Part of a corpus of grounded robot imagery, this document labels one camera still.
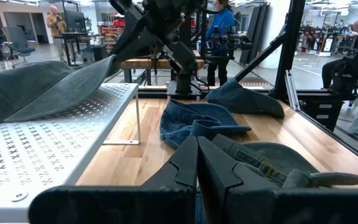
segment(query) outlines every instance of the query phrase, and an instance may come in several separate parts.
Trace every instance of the perforated metal surface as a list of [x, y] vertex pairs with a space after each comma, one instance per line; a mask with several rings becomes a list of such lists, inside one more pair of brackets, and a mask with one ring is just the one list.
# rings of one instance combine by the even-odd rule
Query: perforated metal surface
[[26, 208], [38, 193], [75, 184], [137, 89], [103, 84], [75, 108], [0, 124], [0, 222], [26, 222]]

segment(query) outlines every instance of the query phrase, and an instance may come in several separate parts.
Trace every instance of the blue jacket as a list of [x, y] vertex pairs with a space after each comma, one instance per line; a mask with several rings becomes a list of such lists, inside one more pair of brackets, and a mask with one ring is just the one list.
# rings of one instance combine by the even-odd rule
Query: blue jacket
[[[228, 9], [223, 9], [218, 14], [215, 15], [214, 21], [212, 22], [212, 25], [209, 27], [207, 33], [206, 33], [206, 40], [209, 39], [209, 36], [214, 33], [214, 27], [219, 27], [219, 35], [223, 35], [226, 33], [227, 28], [230, 26], [234, 26], [235, 24], [235, 18], [233, 13]], [[226, 49], [226, 46], [222, 45], [220, 46], [218, 52], [222, 52]]]

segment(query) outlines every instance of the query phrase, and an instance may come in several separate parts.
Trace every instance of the office chair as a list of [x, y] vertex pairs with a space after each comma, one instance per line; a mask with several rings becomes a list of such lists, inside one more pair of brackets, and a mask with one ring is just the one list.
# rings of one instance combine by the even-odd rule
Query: office chair
[[31, 52], [35, 52], [35, 48], [27, 45], [27, 39], [20, 27], [3, 27], [3, 29], [7, 34], [8, 46], [12, 49], [14, 54], [23, 57], [23, 62], [14, 64], [13, 68], [26, 64], [26, 56], [30, 56]]

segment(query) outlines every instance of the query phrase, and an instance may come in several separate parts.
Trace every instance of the metal rack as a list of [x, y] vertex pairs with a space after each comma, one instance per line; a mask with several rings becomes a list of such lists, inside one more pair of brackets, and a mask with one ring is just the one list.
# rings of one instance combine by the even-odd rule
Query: metal rack
[[0, 222], [28, 222], [27, 208], [37, 194], [75, 185], [134, 96], [140, 140], [137, 90], [137, 84], [103, 84], [64, 112], [0, 124]]

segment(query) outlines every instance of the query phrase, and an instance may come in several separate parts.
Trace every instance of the wooden tabletop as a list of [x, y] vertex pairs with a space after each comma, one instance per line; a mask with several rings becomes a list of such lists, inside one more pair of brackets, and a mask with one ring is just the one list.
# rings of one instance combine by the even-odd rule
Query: wooden tabletop
[[[167, 100], [139, 100], [142, 140], [139, 146], [102, 146], [78, 181], [80, 185], [141, 185], [175, 152], [160, 140], [160, 118]], [[239, 142], [268, 141], [299, 152], [320, 171], [358, 174], [358, 157], [282, 103], [286, 117], [234, 114], [252, 131]], [[132, 101], [108, 139], [136, 139], [136, 110]]]
[[[193, 51], [196, 56], [200, 56], [200, 54], [194, 50]], [[198, 59], [197, 66], [198, 70], [204, 67], [204, 60]], [[137, 59], [130, 59], [126, 60], [125, 62], [121, 63], [121, 69], [134, 69], [134, 68], [154, 68], [154, 63], [151, 59], [147, 58], [137, 58]], [[157, 60], [157, 68], [159, 69], [171, 69], [171, 65], [169, 64], [169, 60], [167, 59], [158, 59]]]

